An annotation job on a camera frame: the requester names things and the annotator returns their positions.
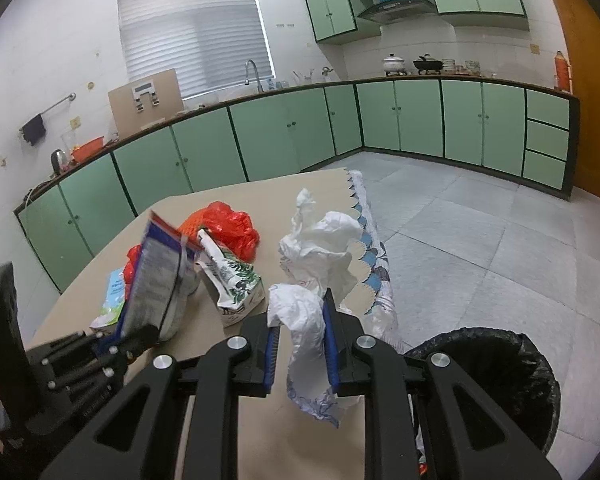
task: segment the window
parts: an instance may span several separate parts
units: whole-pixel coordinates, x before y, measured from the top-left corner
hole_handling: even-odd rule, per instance
[[[256,0],[118,0],[129,81],[175,68],[183,97],[272,77]]]

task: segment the crumpled tissue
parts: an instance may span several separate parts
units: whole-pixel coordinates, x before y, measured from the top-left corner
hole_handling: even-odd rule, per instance
[[[301,410],[338,427],[344,410],[355,398],[338,398],[327,377],[324,359],[322,297],[331,288],[336,305],[357,279],[349,270],[350,243],[360,240],[362,227],[350,216],[330,211],[315,221],[315,201],[303,189],[296,199],[291,233],[280,240],[280,265],[293,284],[269,288],[269,326],[284,324],[293,349],[286,376],[286,392]]]

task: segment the white tiled wall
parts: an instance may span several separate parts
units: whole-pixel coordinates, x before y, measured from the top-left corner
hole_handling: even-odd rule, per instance
[[[319,74],[333,66],[346,78],[340,46],[315,44],[304,0],[259,0],[276,75]],[[87,83],[94,82],[93,90]],[[58,293],[22,235],[13,209],[45,180],[50,154],[64,148],[60,135],[80,116],[77,142],[115,131],[107,92],[126,84],[117,0],[13,0],[0,19],[0,263],[13,260],[25,341]],[[44,141],[31,147],[19,128],[70,92],[77,99],[44,115]]]
[[[411,61],[423,54],[438,59],[480,62],[483,73],[526,83],[554,86],[554,56],[568,55],[560,20],[552,0],[523,0],[529,31],[494,27],[456,27],[439,16],[424,15],[382,28],[382,36],[344,45],[349,78],[382,75],[382,60],[395,54]],[[530,44],[540,46],[532,54]]]

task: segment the dark towel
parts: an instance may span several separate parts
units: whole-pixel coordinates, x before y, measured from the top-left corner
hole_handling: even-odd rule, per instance
[[[36,115],[32,120],[22,127],[22,136],[32,146],[46,134],[45,123],[42,115]]]

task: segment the black garbage bag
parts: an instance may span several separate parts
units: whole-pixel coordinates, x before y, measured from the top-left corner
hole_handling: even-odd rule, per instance
[[[448,354],[547,454],[558,431],[560,386],[546,358],[525,334],[461,328],[439,334],[405,355]]]

